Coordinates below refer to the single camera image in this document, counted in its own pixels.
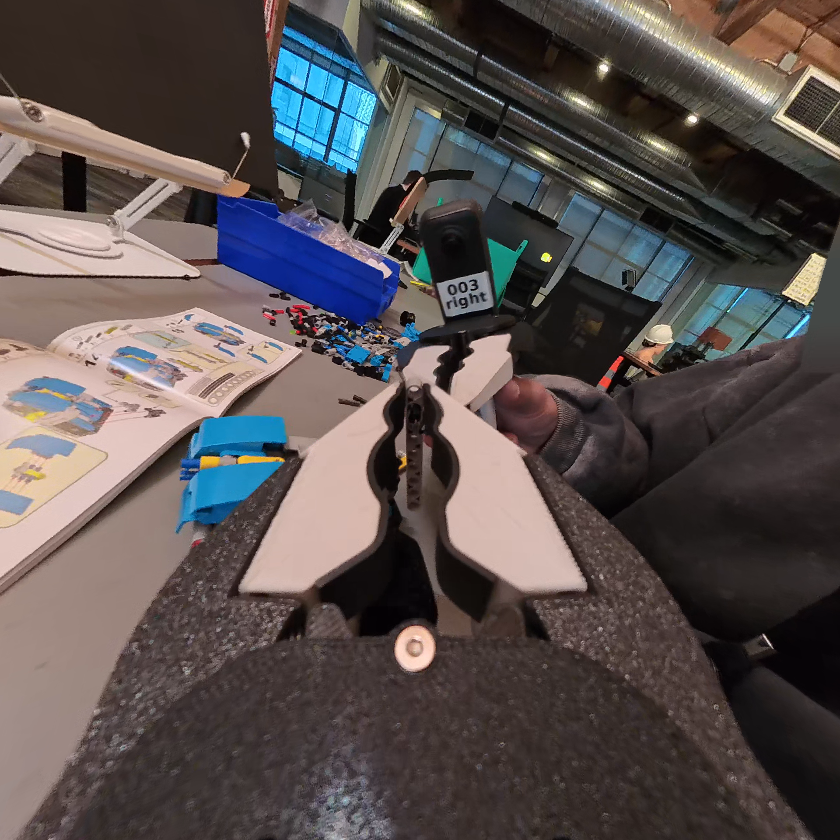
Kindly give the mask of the white ceiling vent grille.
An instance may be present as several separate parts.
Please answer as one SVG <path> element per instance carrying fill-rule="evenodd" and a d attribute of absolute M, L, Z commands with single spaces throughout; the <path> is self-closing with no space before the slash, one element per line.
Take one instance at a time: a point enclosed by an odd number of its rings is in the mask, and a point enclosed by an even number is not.
<path fill-rule="evenodd" d="M 795 73 L 773 123 L 839 160 L 839 79 L 815 66 Z"/>

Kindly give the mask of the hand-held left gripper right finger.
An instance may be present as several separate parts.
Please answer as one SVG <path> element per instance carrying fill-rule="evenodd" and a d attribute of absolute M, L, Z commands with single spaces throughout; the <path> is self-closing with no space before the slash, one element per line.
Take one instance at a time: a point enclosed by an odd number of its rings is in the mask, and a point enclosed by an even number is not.
<path fill-rule="evenodd" d="M 438 386 L 425 387 L 425 417 L 444 489 L 435 571 L 447 598 L 482 622 L 500 603 L 587 592 L 534 459 Z"/>

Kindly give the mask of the white laptop stand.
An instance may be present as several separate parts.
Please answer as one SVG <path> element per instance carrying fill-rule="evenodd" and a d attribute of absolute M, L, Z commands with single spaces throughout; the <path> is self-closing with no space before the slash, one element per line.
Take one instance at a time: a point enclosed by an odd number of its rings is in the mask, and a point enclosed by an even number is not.
<path fill-rule="evenodd" d="M 131 233 L 153 209 L 189 186 L 241 197 L 249 185 L 225 170 L 99 128 L 72 114 L 15 95 L 1 97 L 1 181 L 38 146 L 105 162 L 154 178 L 116 213 L 48 215 L 3 209 L 1 269 L 18 276 L 195 278 L 198 268 Z"/>

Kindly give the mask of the open instruction booklet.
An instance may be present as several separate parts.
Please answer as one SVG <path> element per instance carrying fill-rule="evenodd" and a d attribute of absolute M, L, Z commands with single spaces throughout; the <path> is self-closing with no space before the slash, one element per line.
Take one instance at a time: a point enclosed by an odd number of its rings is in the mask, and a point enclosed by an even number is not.
<path fill-rule="evenodd" d="M 200 308 L 1 342 L 6 590 L 202 421 L 301 353 Z"/>

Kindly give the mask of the person's right hand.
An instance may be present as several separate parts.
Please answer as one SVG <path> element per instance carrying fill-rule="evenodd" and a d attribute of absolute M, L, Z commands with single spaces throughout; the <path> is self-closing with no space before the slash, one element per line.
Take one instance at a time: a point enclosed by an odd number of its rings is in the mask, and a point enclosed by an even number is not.
<path fill-rule="evenodd" d="M 557 402 L 532 379 L 512 377 L 494 395 L 493 405 L 497 430 L 529 454 L 537 454 L 557 429 Z"/>

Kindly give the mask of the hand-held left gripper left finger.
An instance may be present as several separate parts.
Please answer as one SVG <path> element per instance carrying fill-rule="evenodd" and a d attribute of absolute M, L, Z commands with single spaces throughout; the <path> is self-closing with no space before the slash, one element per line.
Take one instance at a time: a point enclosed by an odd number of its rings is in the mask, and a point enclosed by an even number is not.
<path fill-rule="evenodd" d="M 380 597 L 392 575 L 386 543 L 403 422 L 404 388 L 389 385 L 308 449 L 240 595 L 332 603 L 349 618 Z"/>

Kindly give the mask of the wooden laptop stand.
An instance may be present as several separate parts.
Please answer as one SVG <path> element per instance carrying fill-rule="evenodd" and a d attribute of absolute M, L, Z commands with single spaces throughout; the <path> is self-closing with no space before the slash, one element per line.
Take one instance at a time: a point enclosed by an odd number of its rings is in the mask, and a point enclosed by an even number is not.
<path fill-rule="evenodd" d="M 394 215 L 390 217 L 389 224 L 391 231 L 383 244 L 377 249 L 378 252 L 383 256 L 387 256 L 390 253 L 391 248 L 403 235 L 406 223 L 414 214 L 417 205 L 424 199 L 427 189 L 432 183 L 445 181 L 469 182 L 473 178 L 474 173 L 472 170 L 447 169 L 429 171 L 420 175 L 408 190 Z"/>

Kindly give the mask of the black partition panel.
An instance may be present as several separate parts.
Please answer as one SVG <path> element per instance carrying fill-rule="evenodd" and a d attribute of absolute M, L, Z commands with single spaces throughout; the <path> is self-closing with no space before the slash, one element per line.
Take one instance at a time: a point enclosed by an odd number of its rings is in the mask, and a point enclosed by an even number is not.
<path fill-rule="evenodd" d="M 1 70 L 25 100 L 277 194 L 263 2 L 2 1 Z"/>

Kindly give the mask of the black wall screen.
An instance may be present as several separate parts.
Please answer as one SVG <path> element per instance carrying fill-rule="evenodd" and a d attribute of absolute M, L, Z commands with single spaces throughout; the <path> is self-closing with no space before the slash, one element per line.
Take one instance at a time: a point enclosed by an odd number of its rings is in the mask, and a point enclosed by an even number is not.
<path fill-rule="evenodd" d="M 548 276 L 555 271 L 574 242 L 573 236 L 535 219 L 493 196 L 484 212 L 486 236 L 518 251 L 525 265 Z"/>

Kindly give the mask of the blue brick toy car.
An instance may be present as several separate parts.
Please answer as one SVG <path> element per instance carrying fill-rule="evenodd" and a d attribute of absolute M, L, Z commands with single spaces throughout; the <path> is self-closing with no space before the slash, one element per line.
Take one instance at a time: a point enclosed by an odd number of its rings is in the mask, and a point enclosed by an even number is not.
<path fill-rule="evenodd" d="M 191 546 L 247 499 L 287 460 L 281 416 L 221 416 L 202 421 L 181 462 L 184 483 L 177 532 Z"/>

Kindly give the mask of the long grey perforated beam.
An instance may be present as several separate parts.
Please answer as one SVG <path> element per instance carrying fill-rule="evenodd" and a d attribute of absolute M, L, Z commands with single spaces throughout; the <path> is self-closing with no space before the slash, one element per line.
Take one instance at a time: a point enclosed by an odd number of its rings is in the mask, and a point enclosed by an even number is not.
<path fill-rule="evenodd" d="M 406 504 L 414 511 L 421 507 L 424 473 L 424 407 L 425 392 L 422 385 L 406 388 Z"/>

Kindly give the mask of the person's dark grey clothing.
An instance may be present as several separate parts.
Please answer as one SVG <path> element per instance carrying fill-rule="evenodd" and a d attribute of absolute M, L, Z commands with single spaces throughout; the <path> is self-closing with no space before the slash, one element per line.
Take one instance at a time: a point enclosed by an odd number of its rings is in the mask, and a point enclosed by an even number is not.
<path fill-rule="evenodd" d="M 751 749 L 814 838 L 838 838 L 838 373 L 806 337 L 620 391 L 644 472 L 614 524 L 710 638 Z"/>

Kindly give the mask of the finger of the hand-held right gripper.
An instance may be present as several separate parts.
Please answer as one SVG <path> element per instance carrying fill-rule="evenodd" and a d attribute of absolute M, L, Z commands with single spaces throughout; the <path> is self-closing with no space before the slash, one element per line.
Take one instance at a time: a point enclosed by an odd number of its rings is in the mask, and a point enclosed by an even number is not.
<path fill-rule="evenodd" d="M 454 378 L 452 348 L 445 344 L 409 343 L 396 354 L 396 367 L 405 389 L 436 385 L 450 389 Z"/>
<path fill-rule="evenodd" d="M 451 381 L 451 396 L 472 412 L 478 412 L 513 376 L 509 333 L 475 339 Z"/>

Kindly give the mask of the teal green plastic bin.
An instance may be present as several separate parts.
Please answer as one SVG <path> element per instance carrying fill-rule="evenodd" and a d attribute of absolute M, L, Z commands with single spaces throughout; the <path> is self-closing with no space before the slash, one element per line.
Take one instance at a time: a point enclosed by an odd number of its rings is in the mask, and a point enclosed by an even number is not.
<path fill-rule="evenodd" d="M 489 238 L 487 240 L 498 303 L 501 303 L 519 257 L 522 256 L 528 243 L 529 241 L 527 239 L 523 239 L 517 248 L 509 248 L 494 239 Z M 412 273 L 416 281 L 427 286 L 432 284 L 431 271 L 428 267 L 425 249 L 423 248 L 419 251 L 414 261 Z"/>

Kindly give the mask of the blue plastic bin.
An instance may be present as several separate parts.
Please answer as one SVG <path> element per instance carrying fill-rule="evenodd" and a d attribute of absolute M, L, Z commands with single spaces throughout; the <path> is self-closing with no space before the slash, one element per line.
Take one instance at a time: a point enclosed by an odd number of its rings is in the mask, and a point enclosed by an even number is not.
<path fill-rule="evenodd" d="M 388 274 L 279 222 L 277 206 L 217 197 L 219 262 L 270 287 L 356 323 L 379 319 L 393 304 L 400 268 Z"/>

